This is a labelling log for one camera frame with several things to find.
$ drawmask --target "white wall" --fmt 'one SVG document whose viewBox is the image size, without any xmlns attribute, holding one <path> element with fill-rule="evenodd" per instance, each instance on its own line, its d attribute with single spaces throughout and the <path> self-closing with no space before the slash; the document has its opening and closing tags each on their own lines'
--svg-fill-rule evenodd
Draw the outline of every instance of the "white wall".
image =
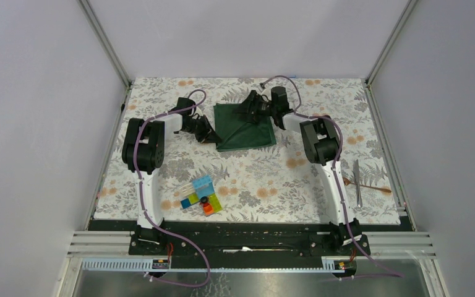
<svg viewBox="0 0 475 297">
<path fill-rule="evenodd" d="M 416 222 L 475 295 L 475 1 L 420 1 L 374 84 Z"/>
<path fill-rule="evenodd" d="M 49 296 L 123 87 L 77 1 L 0 1 L 0 296 Z"/>
<path fill-rule="evenodd" d="M 134 77 L 366 77 L 407 0 L 92 0 Z"/>
</svg>

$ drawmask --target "cable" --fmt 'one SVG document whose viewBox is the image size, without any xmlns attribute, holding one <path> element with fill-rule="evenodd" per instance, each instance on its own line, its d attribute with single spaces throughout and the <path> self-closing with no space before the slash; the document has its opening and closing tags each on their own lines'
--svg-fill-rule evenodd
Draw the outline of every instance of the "cable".
<svg viewBox="0 0 475 297">
<path fill-rule="evenodd" d="M 289 82 L 291 82 L 291 84 L 292 84 L 292 85 L 294 86 L 294 88 L 296 89 L 297 98 L 299 99 L 299 103 L 298 103 L 297 106 L 294 108 L 294 112 L 296 112 L 296 110 L 301 106 L 301 95 L 299 94 L 299 90 L 297 89 L 297 86 L 296 86 L 296 84 L 294 83 L 294 81 L 291 80 L 288 76 L 285 76 L 285 75 L 276 75 L 276 76 L 273 76 L 273 77 L 267 79 L 267 80 L 264 81 L 264 82 L 259 83 L 259 85 L 260 85 L 262 88 L 265 88 L 265 85 L 266 85 L 266 84 L 268 84 L 271 80 L 277 79 L 277 78 L 282 78 L 282 79 L 288 80 Z"/>
<path fill-rule="evenodd" d="M 172 243 L 168 243 L 166 245 L 166 253 L 167 253 L 167 258 L 166 260 L 168 261 L 168 268 L 170 269 L 171 268 L 171 264 L 170 264 L 170 257 L 172 256 L 172 253 L 174 252 L 174 245 Z"/>
<path fill-rule="evenodd" d="M 353 251 L 351 253 L 351 257 L 349 259 L 349 263 L 352 262 L 356 258 L 356 251 L 357 251 L 357 249 L 353 249 Z"/>
<path fill-rule="evenodd" d="M 363 256 L 367 257 L 367 259 L 369 259 L 377 267 L 380 267 L 381 269 L 384 269 L 387 272 L 391 273 L 391 275 L 385 274 L 385 275 L 379 275 L 379 276 L 393 276 L 393 277 L 400 277 L 400 278 L 405 277 L 405 275 L 403 275 L 402 273 L 399 273 L 395 270 L 392 270 L 392 269 L 388 268 L 387 266 L 384 266 L 383 264 L 381 264 L 381 263 L 377 262 L 376 260 L 374 260 L 370 255 L 368 255 L 359 246 L 357 241 L 354 239 L 354 235 L 353 235 L 351 226 L 348 223 L 349 222 L 349 217 L 347 215 L 347 206 L 345 204 L 345 198 L 343 197 L 343 191 L 341 191 L 341 183 L 340 183 L 340 179 L 338 177 L 338 173 L 337 173 L 337 170 L 336 170 L 336 163 L 340 159 L 340 154 L 341 154 L 341 151 L 342 151 L 342 148 L 343 148 L 343 134 L 341 133 L 341 129 L 340 129 L 339 125 L 336 122 L 334 122 L 334 120 L 332 120 L 332 119 L 330 119 L 326 116 L 305 116 L 304 114 L 300 114 L 300 113 L 294 113 L 294 114 L 296 116 L 300 116 L 302 118 L 307 118 L 307 119 L 317 119 L 317 118 L 324 119 L 324 120 L 326 120 L 326 121 L 328 121 L 328 122 L 330 122 L 331 124 L 334 125 L 334 128 L 338 131 L 338 135 L 340 137 L 340 149 L 336 153 L 336 156 L 334 157 L 334 161 L 332 162 L 332 171 L 334 172 L 334 179 L 336 180 L 336 185 L 338 186 L 338 191 L 340 192 L 341 205 L 343 206 L 343 215 L 345 217 L 345 225 L 347 226 L 347 232 L 349 233 L 354 245 L 361 252 L 361 254 L 363 254 Z M 376 276 L 378 276 L 378 275 L 368 274 L 368 275 L 359 275 L 358 277 L 376 277 Z"/>
<path fill-rule="evenodd" d="M 198 89 L 195 89 L 193 91 L 191 91 L 191 93 L 188 95 L 187 98 L 190 98 L 190 96 L 192 96 L 192 94 L 194 94 L 195 92 L 202 92 L 204 94 L 204 97 L 203 97 L 203 100 L 201 100 L 201 102 L 199 102 L 198 104 L 195 104 L 194 106 L 190 106 L 190 107 L 187 107 L 187 108 L 183 108 L 181 110 L 174 110 L 174 111 L 171 111 L 171 112 L 168 112 L 168 113 L 161 113 L 161 114 L 158 114 L 156 116 L 153 116 L 151 118 L 148 118 L 142 125 L 141 125 L 141 128 L 139 128 L 139 133 L 137 134 L 137 138 L 136 139 L 141 139 L 141 135 L 143 134 L 143 131 L 145 130 L 145 127 L 147 126 L 147 124 L 150 122 L 150 121 L 153 121 L 155 119 L 158 119 L 158 118 L 162 118 L 163 116 L 166 116 L 166 115 L 169 115 L 169 114 L 175 114 L 175 113 L 181 113 L 183 111 L 187 111 L 187 110 L 192 110 L 196 107 L 198 107 L 199 105 L 203 104 L 203 102 L 205 101 L 205 99 L 207 99 L 207 93 L 204 91 L 204 90 L 201 90 L 200 88 Z M 202 282 L 202 283 L 199 283 L 199 284 L 190 284 L 190 283 L 181 283 L 181 282 L 174 282 L 172 280 L 162 280 L 160 278 L 154 278 L 154 277 L 150 277 L 150 281 L 152 281 L 153 279 L 159 281 L 159 282 L 163 282 L 163 283 L 170 283 L 172 285 L 179 285 L 179 286 L 186 286 L 188 288 L 200 288 L 201 286 L 204 286 L 208 283 L 208 281 L 210 280 L 210 264 L 208 263 L 208 259 L 205 255 L 205 253 L 201 250 L 201 248 L 199 248 L 193 241 L 189 240 L 188 238 L 186 238 L 185 236 L 182 236 L 182 235 L 179 235 L 179 234 L 176 234 L 176 233 L 173 233 L 173 232 L 170 232 L 170 231 L 167 231 L 165 229 L 162 229 L 161 227 L 159 227 L 156 223 L 154 223 L 152 221 L 152 219 L 148 216 L 148 213 L 147 213 L 147 209 L 145 207 L 145 201 L 143 199 L 143 176 L 141 175 L 141 171 L 139 170 L 139 167 L 137 166 L 137 149 L 139 148 L 139 141 L 137 141 L 135 143 L 135 146 L 134 146 L 134 159 L 133 159 L 133 162 L 134 162 L 134 168 L 135 168 L 135 172 L 137 172 L 137 177 L 139 178 L 139 202 L 141 203 L 141 209 L 143 210 L 143 214 L 145 215 L 145 218 L 147 219 L 147 221 L 152 225 L 152 227 L 156 228 L 157 230 L 163 232 L 164 234 L 167 234 L 167 235 L 170 235 L 170 236 L 174 236 L 176 238 L 179 238 L 181 240 L 184 240 L 186 242 L 188 242 L 191 246 L 193 246 L 198 252 L 199 254 L 203 257 L 203 260 L 205 261 L 205 264 L 207 265 L 207 278 Z"/>
</svg>

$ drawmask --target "colorful block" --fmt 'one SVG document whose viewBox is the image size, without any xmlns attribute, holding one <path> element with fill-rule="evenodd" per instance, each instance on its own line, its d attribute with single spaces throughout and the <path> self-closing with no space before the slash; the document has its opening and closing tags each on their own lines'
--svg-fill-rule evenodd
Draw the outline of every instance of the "colorful block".
<svg viewBox="0 0 475 297">
<path fill-rule="evenodd" d="M 208 203 L 200 203 L 200 206 L 203 208 L 203 212 L 206 216 L 217 213 L 223 209 L 214 191 L 212 179 L 208 175 L 193 180 L 192 188 L 195 192 L 188 194 L 188 196 L 181 201 L 181 206 L 183 209 L 198 203 L 200 201 L 200 197 L 208 198 Z"/>
</svg>

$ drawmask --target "metal frame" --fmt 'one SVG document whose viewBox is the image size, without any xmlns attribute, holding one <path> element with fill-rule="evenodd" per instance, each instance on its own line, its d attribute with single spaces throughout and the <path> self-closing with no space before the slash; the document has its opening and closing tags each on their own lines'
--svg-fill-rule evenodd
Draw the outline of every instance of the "metal frame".
<svg viewBox="0 0 475 297">
<path fill-rule="evenodd" d="M 121 60 L 119 60 L 119 57 L 117 56 L 112 44 L 108 40 L 105 30 L 103 30 L 103 27 L 101 26 L 101 23 L 99 23 L 99 20 L 97 19 L 97 16 L 95 15 L 95 12 L 92 9 L 92 5 L 90 5 L 90 2 L 88 0 L 77 0 L 77 2 L 79 3 L 79 6 L 83 10 L 83 13 L 87 17 L 92 30 L 99 39 L 99 43 L 101 43 L 101 46 L 105 50 L 106 56 L 112 63 L 112 66 L 114 66 L 114 69 L 116 70 L 119 79 L 121 79 L 121 82 L 123 82 L 125 87 L 130 87 L 130 77 L 124 70 Z"/>
<path fill-rule="evenodd" d="M 52 292 L 52 296 L 60 296 L 62 291 L 62 283 L 65 281 L 65 276 L 68 271 L 68 265 L 70 264 L 70 258 L 65 258 L 64 262 L 62 263 L 61 270 L 58 273 L 58 279 L 54 286 L 54 291 Z"/>
<path fill-rule="evenodd" d="M 405 191 L 405 186 L 403 184 L 400 172 L 398 171 L 398 167 L 396 165 L 396 157 L 394 156 L 390 143 L 387 140 L 387 131 L 385 130 L 385 125 L 383 124 L 383 121 L 381 119 L 380 110 L 378 104 L 376 104 L 374 93 L 370 86 L 367 86 L 367 84 L 363 85 L 367 97 L 367 102 L 369 104 L 369 109 L 372 113 L 372 119 L 374 120 L 376 134 L 378 135 L 378 140 L 382 145 L 383 153 L 385 155 L 385 158 L 383 159 L 385 160 L 385 164 L 388 168 L 388 173 L 390 173 L 391 178 L 389 178 L 389 181 L 394 193 L 396 193 L 395 197 L 398 198 L 398 200 L 396 201 L 398 213 L 400 213 L 400 215 L 403 215 L 403 212 L 405 211 L 411 221 L 413 230 L 417 230 L 416 221 L 414 220 L 413 212 L 410 209 L 410 204 L 408 203 L 409 199 Z"/>
<path fill-rule="evenodd" d="M 375 259 L 416 259 L 431 296 L 449 296 L 441 277 L 437 256 L 427 232 L 366 232 Z M 57 296 L 72 296 L 81 270 L 137 271 L 137 264 L 163 256 L 128 255 L 128 231 L 78 231 L 74 233 L 68 265 Z M 213 269 L 214 272 L 241 273 L 331 273 L 330 262 L 344 257 L 322 257 L 323 269 Z M 204 272 L 203 269 L 174 269 L 177 272 Z"/>
<path fill-rule="evenodd" d="M 369 73 L 369 76 L 367 77 L 367 84 L 371 85 L 378 75 L 378 72 L 382 68 L 383 63 L 385 62 L 390 50 L 392 49 L 392 46 L 396 42 L 396 39 L 400 35 L 403 26 L 411 16 L 414 8 L 416 7 L 416 4 L 419 2 L 419 0 L 409 0 L 407 2 L 407 5 L 405 6 L 405 9 L 403 9 L 403 12 L 401 13 L 400 18 L 398 19 L 398 22 L 394 26 L 394 29 L 392 30 L 392 33 L 388 37 L 387 42 L 385 43 L 385 46 L 383 47 L 382 52 L 380 53 L 380 56 L 376 60 L 376 63 L 374 64 L 374 67 Z"/>
<path fill-rule="evenodd" d="M 88 212 L 82 224 L 83 230 L 88 229 L 88 224 L 90 223 L 90 219 L 93 217 L 93 213 L 95 212 L 95 207 L 97 206 L 97 193 L 99 193 L 99 191 L 103 187 L 103 181 L 105 181 L 105 174 L 106 174 L 106 170 L 108 169 L 108 163 L 110 162 L 110 158 L 112 156 L 112 153 L 114 152 L 115 142 L 116 142 L 116 139 L 118 138 L 118 132 L 119 132 L 119 129 L 121 128 L 121 122 L 122 122 L 124 113 L 126 112 L 125 106 L 126 106 L 126 103 L 128 102 L 128 99 L 130 99 L 131 95 L 132 95 L 132 86 L 130 86 L 127 89 L 126 96 L 124 97 L 122 103 L 119 105 L 119 111 L 116 116 L 116 124 L 113 127 L 112 134 L 110 135 L 110 141 L 108 142 L 108 152 L 106 153 L 105 158 L 103 159 L 103 166 L 101 167 L 101 174 L 99 175 L 99 179 L 95 186 L 93 200 L 90 203 Z"/>
</svg>

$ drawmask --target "blue block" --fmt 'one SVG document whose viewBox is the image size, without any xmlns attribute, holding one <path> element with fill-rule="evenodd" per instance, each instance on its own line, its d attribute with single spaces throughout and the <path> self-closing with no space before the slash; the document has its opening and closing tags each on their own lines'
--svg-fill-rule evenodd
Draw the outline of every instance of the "blue block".
<svg viewBox="0 0 475 297">
<path fill-rule="evenodd" d="M 208 175 L 193 180 L 192 185 L 194 186 L 195 193 L 199 198 L 203 196 L 208 197 L 208 195 L 215 193 L 214 185 L 212 184 L 212 178 L 210 178 Z"/>
<path fill-rule="evenodd" d="M 188 198 L 187 198 L 187 199 L 183 199 L 181 201 L 181 206 L 183 207 L 183 209 L 187 209 L 190 206 L 192 206 L 192 204 L 190 204 L 190 200 L 188 200 Z"/>
</svg>

